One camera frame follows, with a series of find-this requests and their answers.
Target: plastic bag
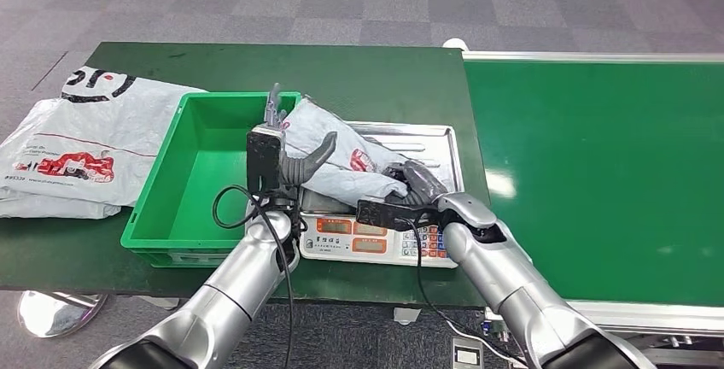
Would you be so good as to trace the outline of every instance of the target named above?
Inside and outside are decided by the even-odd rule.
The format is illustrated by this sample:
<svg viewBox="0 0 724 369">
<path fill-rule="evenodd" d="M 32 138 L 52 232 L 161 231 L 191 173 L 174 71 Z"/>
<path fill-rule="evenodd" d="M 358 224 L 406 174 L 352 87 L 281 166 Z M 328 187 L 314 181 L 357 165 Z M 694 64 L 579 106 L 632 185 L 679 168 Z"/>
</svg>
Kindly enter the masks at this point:
<svg viewBox="0 0 724 369">
<path fill-rule="evenodd" d="M 13 212 L 18 200 L 38 200 L 22 193 L 96 205 L 88 217 L 79 216 L 83 211 L 67 212 L 71 218 L 96 218 L 118 212 L 117 206 L 133 206 L 178 101 L 199 91 L 82 67 L 63 86 L 61 98 L 38 102 L 0 145 L 0 189 L 6 190 L 0 216 L 29 216 L 27 208 L 23 215 Z M 62 216 L 58 212 L 54 208 L 54 215 L 47 215 L 39 208 L 34 216 Z"/>
<path fill-rule="evenodd" d="M 381 174 L 393 162 L 405 162 L 400 154 L 371 143 L 336 115 L 318 107 L 308 98 L 289 113 L 282 124 L 284 149 L 294 158 L 316 149 L 328 132 L 337 132 L 334 154 L 303 186 L 357 207 L 363 197 L 383 199 L 391 192 L 407 195 L 404 183 Z"/>
<path fill-rule="evenodd" d="M 25 148 L 27 139 L 42 124 L 45 114 L 52 111 L 61 99 L 41 100 L 30 110 L 17 129 L 0 144 L 0 167 L 13 165 L 13 157 Z M 115 205 L 101 204 L 83 200 L 40 196 L 0 188 L 0 218 L 22 217 L 61 217 L 101 219 L 120 211 Z"/>
</svg>

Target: green table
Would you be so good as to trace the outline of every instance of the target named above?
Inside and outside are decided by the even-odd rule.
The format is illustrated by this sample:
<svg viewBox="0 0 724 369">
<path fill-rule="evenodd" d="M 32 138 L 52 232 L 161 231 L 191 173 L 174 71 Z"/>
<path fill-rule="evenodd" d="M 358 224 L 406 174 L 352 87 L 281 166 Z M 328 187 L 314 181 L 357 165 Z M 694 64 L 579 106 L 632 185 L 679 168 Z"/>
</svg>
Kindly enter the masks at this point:
<svg viewBox="0 0 724 369">
<path fill-rule="evenodd" d="M 466 189 L 488 200 L 458 50 L 244 44 L 101 44 L 87 64 L 208 91 L 284 89 L 312 95 L 345 120 L 455 128 Z M 130 211 L 105 220 L 0 220 L 5 289 L 190 296 L 211 270 L 159 270 L 120 247 Z M 430 299 L 474 308 L 482 300 L 458 270 L 424 270 Z M 415 268 L 302 260 L 295 297 L 421 304 Z M 285 298 L 282 285 L 276 298 Z"/>
<path fill-rule="evenodd" d="M 592 301 L 575 305 L 594 321 L 626 328 L 600 317 L 653 311 L 651 327 L 721 334 L 724 57 L 685 59 L 102 44 L 89 65 L 210 91 L 279 81 L 347 120 L 451 125 L 467 190 L 487 200 L 489 187 L 534 264 L 563 296 Z M 155 270 L 120 247 L 128 214 L 0 220 L 0 287 L 193 293 L 210 271 Z M 424 275 L 433 302 L 481 306 L 461 272 Z M 301 300 L 422 303 L 404 266 L 302 260 L 292 280 Z"/>
<path fill-rule="evenodd" d="M 724 58 L 465 57 L 493 210 L 553 288 L 724 307 Z"/>
</svg>

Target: weighing scale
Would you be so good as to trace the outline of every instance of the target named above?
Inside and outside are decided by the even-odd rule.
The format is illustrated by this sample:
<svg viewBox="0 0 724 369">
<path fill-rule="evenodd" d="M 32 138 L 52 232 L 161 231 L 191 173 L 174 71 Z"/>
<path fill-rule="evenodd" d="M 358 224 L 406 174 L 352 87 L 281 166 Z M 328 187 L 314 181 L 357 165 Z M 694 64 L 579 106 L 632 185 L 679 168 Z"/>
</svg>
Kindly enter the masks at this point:
<svg viewBox="0 0 724 369">
<path fill-rule="evenodd" d="M 407 158 L 422 162 L 449 191 L 463 191 L 455 131 L 450 126 L 423 126 L 349 121 L 362 137 Z M 367 262 L 391 265 L 454 268 L 447 258 L 442 231 L 418 228 L 421 248 L 412 231 L 393 231 L 355 221 L 347 204 L 310 190 L 301 192 L 301 215 L 307 231 L 301 233 L 301 254 L 314 260 Z"/>
</svg>

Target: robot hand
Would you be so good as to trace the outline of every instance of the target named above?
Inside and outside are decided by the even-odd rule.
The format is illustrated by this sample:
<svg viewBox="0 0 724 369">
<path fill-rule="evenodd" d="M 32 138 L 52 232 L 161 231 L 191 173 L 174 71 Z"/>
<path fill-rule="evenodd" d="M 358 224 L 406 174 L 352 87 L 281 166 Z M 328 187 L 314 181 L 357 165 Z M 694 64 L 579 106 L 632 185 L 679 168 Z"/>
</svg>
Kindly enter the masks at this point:
<svg viewBox="0 0 724 369">
<path fill-rule="evenodd" d="M 307 158 L 291 159 L 284 153 L 279 130 L 254 128 L 247 135 L 247 186 L 250 196 L 265 198 L 263 213 L 251 218 L 243 239 L 185 305 L 140 337 L 110 349 L 90 368 L 224 366 L 285 272 L 299 263 L 295 192 L 332 155 L 335 146 L 336 133 L 330 133 Z M 254 210 L 259 208 L 250 206 L 248 213 Z"/>
<path fill-rule="evenodd" d="M 359 201 L 357 221 L 397 231 L 438 225 L 447 253 L 493 312 L 502 315 L 536 369 L 634 369 L 653 366 L 635 347 L 602 331 L 546 282 L 510 229 L 482 202 L 448 193 L 424 166 L 402 166 L 412 199 Z"/>
</svg>

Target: black wire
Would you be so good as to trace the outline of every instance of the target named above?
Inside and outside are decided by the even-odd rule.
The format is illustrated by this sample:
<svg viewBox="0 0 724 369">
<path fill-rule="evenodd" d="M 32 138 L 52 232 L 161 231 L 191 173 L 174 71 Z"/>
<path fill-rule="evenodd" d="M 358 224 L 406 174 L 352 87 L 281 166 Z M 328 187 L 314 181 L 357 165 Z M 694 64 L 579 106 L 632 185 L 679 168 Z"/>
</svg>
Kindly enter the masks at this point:
<svg viewBox="0 0 724 369">
<path fill-rule="evenodd" d="M 467 331 L 468 334 L 473 333 L 473 334 L 479 335 L 480 337 L 483 337 L 483 335 L 482 335 L 481 333 L 478 333 L 478 331 L 476 331 L 475 329 L 473 329 L 473 328 L 471 328 L 471 327 L 469 327 L 469 326 L 467 326 L 467 325 L 461 324 L 461 323 L 458 322 L 457 320 L 455 320 L 455 319 L 450 318 L 449 316 L 447 316 L 445 313 L 443 313 L 440 309 L 438 309 L 438 308 L 430 301 L 430 299 L 428 298 L 428 295 L 425 293 L 425 288 L 423 287 L 423 275 L 422 275 L 422 270 L 423 270 L 423 251 L 422 251 L 422 248 L 423 248 L 423 247 L 422 247 L 422 240 L 420 239 L 420 233 L 419 233 L 419 231 L 417 231 L 417 227 L 415 226 L 415 223 L 413 223 L 411 220 L 408 220 L 408 219 L 400 219 L 400 220 L 406 222 L 406 223 L 412 228 L 412 231 L 415 233 L 415 240 L 417 241 L 417 286 L 420 288 L 420 293 L 423 294 L 423 299 L 425 300 L 425 303 L 427 303 L 428 306 L 429 306 L 430 308 L 432 308 L 432 310 L 435 311 L 435 313 L 437 313 L 441 318 L 443 318 L 444 320 L 447 320 L 447 321 L 449 321 L 450 323 L 456 325 L 459 329 Z M 505 349 L 503 349 L 503 348 L 500 348 L 499 346 L 493 344 L 492 342 L 488 342 L 488 345 L 490 346 L 490 348 L 495 349 L 498 353 L 502 354 L 503 356 L 507 356 L 507 357 L 509 357 L 509 358 L 511 358 L 511 359 L 514 359 L 514 360 L 518 361 L 518 362 L 519 362 L 521 365 L 523 365 L 523 366 L 528 366 L 528 364 L 525 363 L 524 360 L 522 360 L 522 359 L 518 358 L 517 356 L 511 354 L 511 353 L 508 352 L 507 350 L 505 350 Z"/>
<path fill-rule="evenodd" d="M 292 281 L 289 277 L 289 265 L 287 265 L 286 256 L 284 256 L 284 248 L 282 247 L 282 241 L 279 240 L 279 236 L 277 234 L 277 230 L 274 229 L 274 225 L 272 225 L 272 222 L 269 220 L 269 217 L 266 215 L 266 211 L 261 206 L 259 201 L 257 201 L 256 198 L 244 187 L 238 185 L 238 184 L 232 184 L 227 187 L 225 187 L 223 190 L 219 192 L 219 194 L 216 196 L 216 199 L 213 200 L 214 202 L 214 222 L 217 221 L 218 217 L 215 216 L 216 214 L 216 206 L 219 205 L 220 197 L 223 196 L 228 190 L 238 190 L 244 193 L 245 196 L 251 201 L 251 203 L 254 205 L 255 212 L 258 212 L 259 215 L 261 215 L 261 218 L 266 223 L 266 226 L 269 228 L 269 231 L 271 232 L 271 236 L 274 237 L 274 242 L 277 244 L 277 250 L 279 251 L 279 256 L 282 258 L 282 267 L 284 270 L 284 278 L 287 280 L 287 291 L 289 292 L 289 339 L 287 340 L 287 357 L 284 361 L 284 369 L 289 367 L 289 362 L 291 361 L 292 357 L 292 341 L 293 341 L 293 335 L 294 335 L 294 293 L 292 292 Z M 238 221 L 237 224 L 241 223 L 243 224 L 247 220 L 251 219 L 251 217 L 254 215 L 254 213 L 251 213 L 248 215 L 244 220 Z"/>
<path fill-rule="evenodd" d="M 221 201 L 221 198 L 226 194 L 227 192 L 231 190 L 239 190 L 237 187 L 239 185 L 227 185 L 224 187 L 221 191 L 219 191 L 219 194 L 216 195 L 216 197 L 213 199 L 213 204 L 211 205 L 211 217 L 213 218 L 213 222 L 216 223 L 217 226 L 220 226 L 221 228 L 225 228 L 227 230 L 230 230 L 232 228 L 237 228 L 238 226 L 243 226 L 246 224 L 249 220 L 251 220 L 253 217 L 259 215 L 259 210 L 254 208 L 254 211 L 252 211 L 249 215 L 244 217 L 242 220 L 239 220 L 237 222 L 232 222 L 230 224 L 225 223 L 224 221 L 219 219 L 219 202 Z"/>
</svg>

